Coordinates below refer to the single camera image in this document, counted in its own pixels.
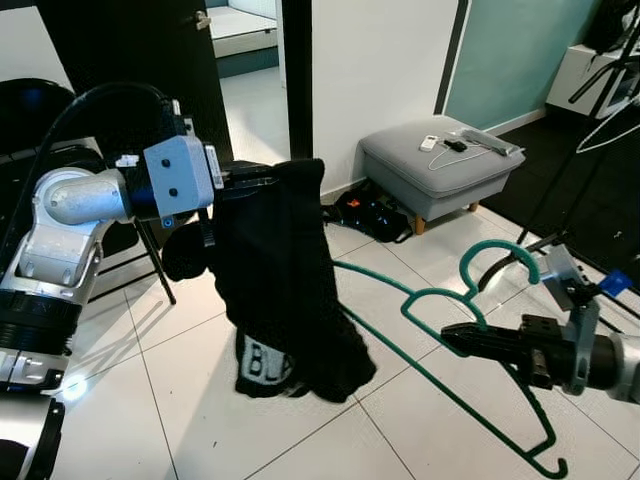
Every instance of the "metal stand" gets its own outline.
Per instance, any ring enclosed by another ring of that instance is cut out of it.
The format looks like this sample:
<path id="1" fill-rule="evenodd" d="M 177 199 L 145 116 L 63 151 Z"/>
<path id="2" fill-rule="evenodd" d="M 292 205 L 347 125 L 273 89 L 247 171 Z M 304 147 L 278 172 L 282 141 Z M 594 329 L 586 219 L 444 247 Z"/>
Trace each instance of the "metal stand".
<path id="1" fill-rule="evenodd" d="M 146 256 L 149 256 L 151 258 L 151 263 L 153 263 L 153 272 L 149 272 L 146 273 L 144 275 L 141 275 L 139 277 L 134 278 L 133 280 L 130 280 L 126 283 L 123 283 L 122 285 L 118 285 L 117 287 L 111 288 L 109 290 L 106 290 L 102 293 L 100 293 L 99 295 L 96 295 L 95 297 L 91 298 L 89 300 L 88 303 L 91 302 L 95 302 L 96 300 L 98 300 L 99 298 L 105 297 L 107 295 L 109 295 L 110 293 L 116 292 L 122 288 L 128 287 L 129 285 L 136 283 L 139 280 L 142 280 L 144 278 L 150 277 L 153 274 L 158 275 L 158 277 L 160 278 L 160 283 L 162 283 L 162 287 L 164 288 L 164 291 L 167 294 L 167 297 L 169 297 L 169 302 L 171 303 L 171 305 L 175 305 L 177 303 L 176 301 L 176 297 L 173 295 L 173 292 L 171 291 L 171 286 L 169 285 L 169 282 L 167 281 L 167 277 L 164 275 L 164 271 L 162 270 L 162 262 L 160 260 L 160 256 L 158 255 L 158 252 L 153 244 L 153 238 L 152 238 L 152 232 L 151 230 L 149 230 L 149 225 L 146 223 L 143 223 L 141 221 L 139 221 L 138 219 L 135 219 L 133 221 L 134 226 L 136 227 L 136 230 L 138 231 L 138 235 L 140 235 L 140 239 L 142 240 L 142 243 L 144 244 L 145 248 L 147 249 L 147 253 L 143 253 L 141 255 L 138 255 L 136 257 L 130 258 L 129 260 L 126 260 L 124 262 L 118 263 L 117 265 L 114 265 L 110 268 L 107 268 L 103 271 L 100 272 L 100 275 L 104 275 L 105 273 L 111 272 L 113 270 L 116 270 L 117 268 L 123 267 L 125 265 L 128 265 L 130 263 L 135 262 L 136 260 L 140 260 L 141 258 L 144 258 Z"/>
<path id="2" fill-rule="evenodd" d="M 625 44 L 620 58 L 618 60 L 615 60 L 615 61 L 605 65 L 600 70 L 598 70 L 569 99 L 570 103 L 577 102 L 603 75 L 605 75 L 607 72 L 611 71 L 611 74 L 609 76 L 609 79 L 607 80 L 607 83 L 605 84 L 605 87 L 602 89 L 602 92 L 600 93 L 600 96 L 598 97 L 596 103 L 594 104 L 593 108 L 591 109 L 591 112 L 589 113 L 589 116 L 588 116 L 587 120 L 585 121 L 585 131 L 586 132 L 588 132 L 590 130 L 590 128 L 594 125 L 595 120 L 596 120 L 596 115 L 598 114 L 598 112 L 600 111 L 600 108 L 604 104 L 604 102 L 605 102 L 610 90 L 613 88 L 613 85 L 615 84 L 616 79 L 618 78 L 618 76 L 623 71 L 625 71 L 628 68 L 629 59 L 631 57 L 631 54 L 633 53 L 633 49 L 634 49 L 634 47 L 635 47 L 635 45 L 636 45 L 636 43 L 638 41 L 639 36 L 640 36 L 640 23 L 636 24 L 636 26 L 634 27 L 633 33 L 631 34 L 631 36 L 629 37 L 627 43 Z M 637 93 L 638 88 L 640 88 L 640 82 L 638 82 L 638 84 L 636 85 L 636 87 L 634 89 L 634 94 Z M 579 143 L 576 144 L 576 146 L 574 148 L 572 148 L 568 152 L 567 156 L 564 158 L 562 164 L 558 168 L 558 171 L 555 173 L 555 175 L 553 176 L 553 178 L 549 182 L 549 185 L 547 186 L 547 188 L 545 189 L 544 193 L 542 194 L 542 197 L 540 198 L 540 201 L 538 202 L 538 204 L 534 208 L 533 213 L 531 214 L 531 217 L 529 218 L 529 221 L 526 223 L 525 227 L 522 229 L 522 232 L 518 236 L 518 240 L 516 241 L 516 243 L 518 245 L 521 245 L 522 242 L 524 242 L 527 234 L 530 232 L 530 229 L 531 229 L 531 226 L 533 225 L 533 222 L 538 217 L 540 212 L 542 212 L 543 208 L 546 206 L 546 204 L 547 204 L 547 202 L 549 200 L 549 197 L 551 196 L 551 193 L 553 192 L 555 187 L 560 182 L 560 179 L 562 178 L 562 176 L 564 175 L 565 171 L 569 167 L 569 164 L 577 156 L 576 150 L 577 150 L 578 145 L 579 145 Z M 604 163 L 606 152 L 607 152 L 607 149 L 605 148 L 603 151 L 601 151 L 600 155 L 596 159 L 593 167 L 591 168 L 591 171 L 589 172 L 589 175 L 587 176 L 587 179 L 585 180 L 584 184 L 582 185 L 582 188 L 578 192 L 578 195 L 574 199 L 574 201 L 571 204 L 567 214 L 565 215 L 564 220 L 562 221 L 562 225 L 560 226 L 560 230 L 558 232 L 553 233 L 553 234 L 551 234 L 551 235 L 549 235 L 549 236 L 547 236 L 545 238 L 542 238 L 541 240 L 538 240 L 537 242 L 532 243 L 531 245 L 526 247 L 526 249 L 529 252 L 539 251 L 539 252 L 544 254 L 545 252 L 541 250 L 542 248 L 544 248 L 544 247 L 546 247 L 548 245 L 552 245 L 554 243 L 562 242 L 563 238 L 567 234 L 567 230 L 568 230 L 569 224 L 571 223 L 571 220 L 572 220 L 575 212 L 577 211 L 578 206 L 580 205 L 580 203 L 582 202 L 584 196 L 586 195 L 587 191 L 589 190 L 589 187 L 591 186 L 591 183 L 593 182 L 593 179 L 596 177 L 596 174 L 598 173 L 598 170 L 600 169 L 600 167 Z M 496 262 L 495 264 L 493 264 L 485 272 L 485 274 L 482 276 L 482 278 L 478 282 L 478 288 L 480 289 L 480 291 L 483 291 L 486 288 L 487 284 L 489 283 L 491 278 L 493 278 L 493 276 L 496 273 L 498 273 L 504 267 L 506 267 L 507 265 L 510 265 L 511 263 L 513 263 L 515 261 L 517 261 L 517 258 L 515 257 L 515 255 L 509 254 L 508 256 L 504 257 L 503 259 L 501 259 L 498 262 Z M 609 295 L 606 295 L 606 296 L 612 302 L 614 302 L 616 305 L 621 306 L 627 312 L 631 313 L 634 317 L 636 317 L 637 319 L 640 319 L 640 315 L 638 315 L 638 313 L 634 312 L 632 309 L 630 309 L 629 307 L 624 305 L 622 302 L 620 302 L 619 300 L 617 300 L 614 297 L 611 297 Z"/>

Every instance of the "baseboard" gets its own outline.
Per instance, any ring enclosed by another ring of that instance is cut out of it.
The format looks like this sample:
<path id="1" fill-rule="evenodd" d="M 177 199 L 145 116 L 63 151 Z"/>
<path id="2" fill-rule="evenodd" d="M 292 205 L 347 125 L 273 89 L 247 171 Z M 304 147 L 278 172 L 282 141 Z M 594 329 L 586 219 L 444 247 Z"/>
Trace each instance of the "baseboard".
<path id="1" fill-rule="evenodd" d="M 334 203 L 336 203 L 336 200 L 340 198 L 340 195 L 342 195 L 344 192 L 348 192 L 349 190 L 352 190 L 355 187 L 361 185 L 362 183 L 364 183 L 366 179 L 367 178 L 364 177 L 359 180 L 354 180 L 351 183 L 347 183 L 341 187 L 335 188 L 333 190 L 329 190 L 326 193 L 321 193 L 320 203 L 322 203 L 322 205 L 333 205 Z"/>
<path id="2" fill-rule="evenodd" d="M 506 122 L 500 123 L 491 128 L 487 128 L 485 129 L 485 132 L 497 137 L 498 135 L 510 132 L 511 130 L 515 130 L 516 128 L 522 127 L 528 123 L 535 122 L 536 120 L 544 117 L 546 114 L 547 109 L 542 107 L 534 110 L 533 112 L 525 113 L 524 115 L 520 115 L 519 117 L 512 118 L 511 120 L 507 120 Z"/>

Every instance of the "white tile floor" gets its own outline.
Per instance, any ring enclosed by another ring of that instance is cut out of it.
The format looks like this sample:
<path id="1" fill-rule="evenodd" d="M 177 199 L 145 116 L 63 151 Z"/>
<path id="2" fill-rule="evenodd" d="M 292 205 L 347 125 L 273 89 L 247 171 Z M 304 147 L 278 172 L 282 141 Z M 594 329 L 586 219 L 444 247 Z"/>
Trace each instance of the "white tile floor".
<path id="1" fill-rule="evenodd" d="M 278 67 L 220 80 L 236 160 L 289 160 L 287 91 Z"/>
<path id="2" fill-rule="evenodd" d="M 401 245 L 336 226 L 327 230 L 334 257 L 414 288 L 458 288 L 457 262 L 469 245 L 513 240 L 517 233 L 482 208 L 450 215 Z M 479 258 L 473 272 L 499 254 Z M 490 323 L 515 326 L 524 312 L 560 315 L 543 287 L 526 284 L 524 273 L 513 266 L 483 294 L 479 303 Z M 541 428 L 495 363 L 437 348 L 403 320 L 403 295 L 351 272 L 338 271 L 337 279 L 346 304 L 496 425 L 525 447 L 541 439 Z M 213 278 L 174 288 L 175 307 L 147 280 L 84 312 L 69 377 L 74 385 L 59 393 L 68 413 L 56 480 L 542 478 L 368 334 L 378 373 L 344 405 L 312 395 L 251 400 L 236 394 L 234 329 Z M 468 320 L 442 298 L 415 310 L 437 328 Z M 611 305 L 603 304 L 603 312 L 629 332 L 640 330 Z M 579 398 L 536 392 L 558 434 L 541 456 L 544 465 L 552 468 L 564 457 L 569 478 L 640 480 L 640 407 L 600 392 Z"/>

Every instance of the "gray ottoman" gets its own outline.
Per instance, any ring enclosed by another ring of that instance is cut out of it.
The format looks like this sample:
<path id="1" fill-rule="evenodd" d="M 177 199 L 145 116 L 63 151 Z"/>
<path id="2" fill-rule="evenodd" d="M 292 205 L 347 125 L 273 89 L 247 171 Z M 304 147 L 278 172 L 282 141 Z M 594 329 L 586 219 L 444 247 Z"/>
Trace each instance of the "gray ottoman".
<path id="1" fill-rule="evenodd" d="M 440 144 L 431 152 L 418 149 L 425 136 L 451 138 L 448 132 L 460 128 L 471 127 L 438 115 L 382 130 L 358 145 L 367 177 L 416 213 L 418 234 L 425 222 L 458 208 L 470 205 L 474 211 L 478 201 L 502 191 L 509 172 L 524 161 L 521 152 L 502 156 L 483 147 L 470 146 L 464 152 Z M 464 160 L 473 155 L 478 156 Z"/>

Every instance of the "remote control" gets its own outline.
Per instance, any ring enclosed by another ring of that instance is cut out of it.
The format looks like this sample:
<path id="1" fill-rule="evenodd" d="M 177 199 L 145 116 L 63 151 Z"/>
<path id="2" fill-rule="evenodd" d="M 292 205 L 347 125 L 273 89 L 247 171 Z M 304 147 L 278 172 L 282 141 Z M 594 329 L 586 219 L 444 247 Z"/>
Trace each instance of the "remote control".
<path id="1" fill-rule="evenodd" d="M 424 140 L 420 144 L 420 147 L 418 147 L 418 150 L 420 150 L 421 152 L 430 152 L 431 150 L 433 150 L 433 147 L 435 146 L 437 141 L 438 137 L 436 137 L 435 135 L 427 135 L 426 137 L 424 137 Z"/>

